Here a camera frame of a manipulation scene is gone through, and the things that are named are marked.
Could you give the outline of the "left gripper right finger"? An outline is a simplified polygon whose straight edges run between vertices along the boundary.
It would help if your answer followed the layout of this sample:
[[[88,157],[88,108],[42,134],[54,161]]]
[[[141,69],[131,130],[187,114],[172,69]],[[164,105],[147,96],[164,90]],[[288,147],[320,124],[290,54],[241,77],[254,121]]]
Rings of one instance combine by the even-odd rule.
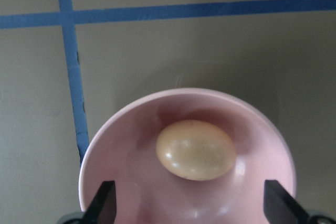
[[[271,224],[312,223],[311,216],[277,180],[265,180],[264,215]]]

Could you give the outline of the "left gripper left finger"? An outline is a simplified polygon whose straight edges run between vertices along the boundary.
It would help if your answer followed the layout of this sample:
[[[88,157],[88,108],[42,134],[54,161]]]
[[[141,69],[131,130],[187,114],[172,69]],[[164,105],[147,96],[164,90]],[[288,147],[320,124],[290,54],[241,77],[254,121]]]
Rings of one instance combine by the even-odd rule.
[[[91,204],[83,215],[81,223],[114,223],[116,218],[116,187],[114,181],[100,185]]]

